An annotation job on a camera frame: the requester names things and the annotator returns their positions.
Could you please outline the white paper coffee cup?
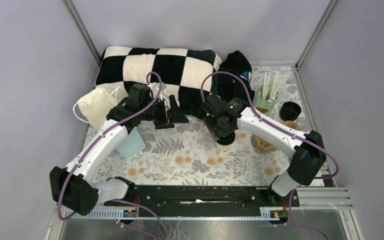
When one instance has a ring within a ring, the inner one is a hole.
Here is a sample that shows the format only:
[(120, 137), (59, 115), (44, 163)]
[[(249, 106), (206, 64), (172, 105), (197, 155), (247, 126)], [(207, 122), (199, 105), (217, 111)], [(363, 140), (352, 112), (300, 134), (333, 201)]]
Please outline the white paper coffee cup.
[(231, 147), (232, 147), (231, 144), (229, 144), (229, 145), (223, 145), (223, 144), (218, 144), (218, 143), (216, 143), (216, 149), (217, 149), (219, 152), (221, 152), (221, 153), (229, 151), (229, 150), (231, 149)]

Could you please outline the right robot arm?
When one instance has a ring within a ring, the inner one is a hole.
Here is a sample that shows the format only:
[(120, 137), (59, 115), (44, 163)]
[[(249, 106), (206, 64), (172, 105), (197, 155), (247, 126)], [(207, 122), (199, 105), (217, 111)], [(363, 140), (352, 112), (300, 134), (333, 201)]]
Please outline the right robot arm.
[(290, 191), (300, 185), (309, 186), (327, 160), (318, 132), (289, 128), (249, 107), (240, 98), (226, 102), (211, 94), (201, 107), (207, 113), (204, 124), (218, 144), (231, 145), (235, 131), (241, 129), (272, 144), (290, 159), (287, 170), (272, 181), (266, 193), (267, 201), (273, 206), (281, 205)]

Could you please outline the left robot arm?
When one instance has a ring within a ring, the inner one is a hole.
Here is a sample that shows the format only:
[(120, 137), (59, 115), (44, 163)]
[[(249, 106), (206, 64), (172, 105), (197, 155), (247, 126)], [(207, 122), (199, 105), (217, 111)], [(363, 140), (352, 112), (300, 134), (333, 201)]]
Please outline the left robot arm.
[(97, 204), (114, 199), (124, 206), (134, 202), (133, 182), (123, 177), (111, 177), (100, 182), (93, 182), (93, 178), (108, 155), (141, 122), (153, 122), (157, 130), (189, 122), (173, 94), (168, 97), (170, 106), (166, 108), (162, 97), (165, 89), (163, 83), (156, 82), (132, 85), (128, 96), (108, 112), (103, 126), (87, 147), (64, 168), (56, 166), (50, 171), (52, 198), (59, 210), (66, 207), (85, 216)]

